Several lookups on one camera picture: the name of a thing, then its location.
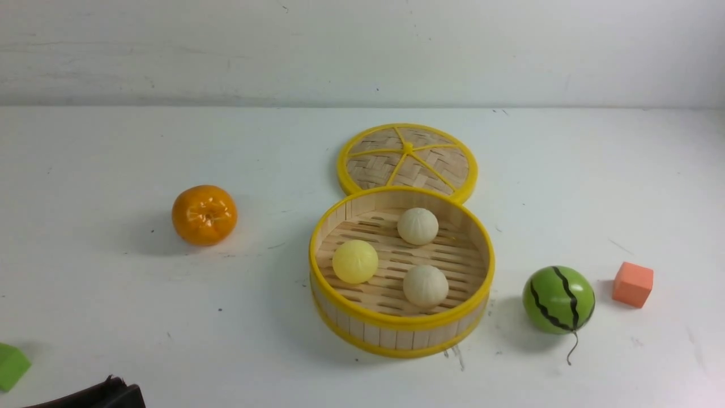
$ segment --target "yellow bun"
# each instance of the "yellow bun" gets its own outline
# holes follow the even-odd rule
[[[347,241],[332,255],[332,269],[344,282],[353,285],[366,282],[378,270],[378,253],[365,241]]]

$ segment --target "orange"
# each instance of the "orange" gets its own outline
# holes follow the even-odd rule
[[[174,229],[192,245],[221,242],[236,226],[236,205],[223,189],[201,185],[179,194],[171,210]]]

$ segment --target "white table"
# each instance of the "white table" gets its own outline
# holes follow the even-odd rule
[[[462,361],[359,351],[307,286],[312,227],[343,197],[339,148],[399,121],[448,131],[480,167],[466,205],[497,268]],[[170,208],[203,183],[231,192],[241,220],[194,250]],[[0,341],[33,360],[3,408],[109,374],[139,384],[149,408],[725,400],[722,112],[3,107],[0,211]],[[655,270],[641,310],[610,299],[622,261]],[[523,315],[526,278],[550,264],[597,289],[571,367],[573,336]]]

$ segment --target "woven bamboo lid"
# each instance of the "woven bamboo lid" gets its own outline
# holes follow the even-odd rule
[[[348,195],[382,186],[409,186],[463,203],[476,186],[478,166],[471,151],[443,131],[391,123],[353,137],[340,152],[337,173]]]

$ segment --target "white wall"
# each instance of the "white wall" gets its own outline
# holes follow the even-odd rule
[[[725,0],[0,0],[0,104],[725,106]]]

